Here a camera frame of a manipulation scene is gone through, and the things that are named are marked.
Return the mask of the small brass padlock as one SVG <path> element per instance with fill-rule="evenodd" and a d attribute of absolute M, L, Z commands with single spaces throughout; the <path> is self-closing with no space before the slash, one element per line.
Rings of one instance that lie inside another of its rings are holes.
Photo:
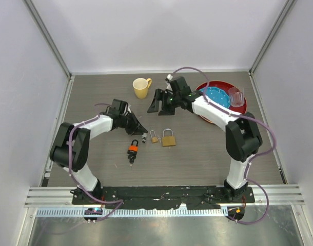
<path fill-rule="evenodd" d="M 151 136 L 151 142 L 152 143 L 155 144 L 155 143 L 159 142 L 159 138 L 157 137 L 157 135 L 156 135 L 154 130 L 150 131 L 150 136 Z"/>

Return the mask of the orange black padlock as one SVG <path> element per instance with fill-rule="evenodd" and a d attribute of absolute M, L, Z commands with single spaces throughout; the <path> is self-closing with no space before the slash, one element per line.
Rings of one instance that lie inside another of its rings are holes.
<path fill-rule="evenodd" d="M 139 141 L 137 139 L 134 139 L 128 148 L 127 154 L 131 156 L 136 156 L 138 153 L 138 145 Z"/>

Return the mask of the large brass padlock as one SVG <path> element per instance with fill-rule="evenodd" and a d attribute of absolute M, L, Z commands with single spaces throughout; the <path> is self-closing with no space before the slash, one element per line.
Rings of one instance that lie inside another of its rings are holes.
<path fill-rule="evenodd" d="M 163 147 L 173 147 L 176 146 L 176 140 L 173 131 L 170 128 L 166 128 L 162 132 L 162 146 Z"/>

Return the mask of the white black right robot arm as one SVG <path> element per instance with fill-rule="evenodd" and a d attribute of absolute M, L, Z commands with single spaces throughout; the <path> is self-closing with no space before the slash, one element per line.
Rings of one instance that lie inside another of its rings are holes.
<path fill-rule="evenodd" d="M 262 145 L 262 137 L 250 113 L 235 115 L 223 106 L 214 104 L 200 91 L 192 91 L 182 76 L 170 77 L 165 90 L 156 89 L 147 112 L 174 115 L 176 108 L 211 120 L 225 133 L 230 168 L 224 181 L 224 198 L 236 202 L 247 189 L 247 174 L 252 158 Z"/>

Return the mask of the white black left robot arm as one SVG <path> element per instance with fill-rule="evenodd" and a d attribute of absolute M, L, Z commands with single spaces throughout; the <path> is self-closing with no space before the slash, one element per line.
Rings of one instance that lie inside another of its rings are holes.
<path fill-rule="evenodd" d="M 103 133 L 121 128 L 128 135 L 140 135 L 145 143 L 148 133 L 128 102 L 114 99 L 111 104 L 99 105 L 106 106 L 106 110 L 92 119 L 76 124 L 62 123 L 49 153 L 50 160 L 68 172 L 90 204 L 97 204 L 102 197 L 101 182 L 87 164 L 90 141 Z"/>

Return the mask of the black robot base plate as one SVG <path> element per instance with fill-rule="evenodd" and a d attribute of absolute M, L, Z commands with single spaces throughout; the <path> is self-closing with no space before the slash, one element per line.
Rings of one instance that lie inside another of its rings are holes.
<path fill-rule="evenodd" d="M 97 197 L 114 209 L 122 200 L 123 210 L 176 210 L 185 204 L 188 210 L 216 209 L 221 204 L 254 203 L 252 187 L 246 187 L 238 197 L 231 197 L 229 189 L 218 186 L 149 186 L 149 187 L 103 187 Z"/>

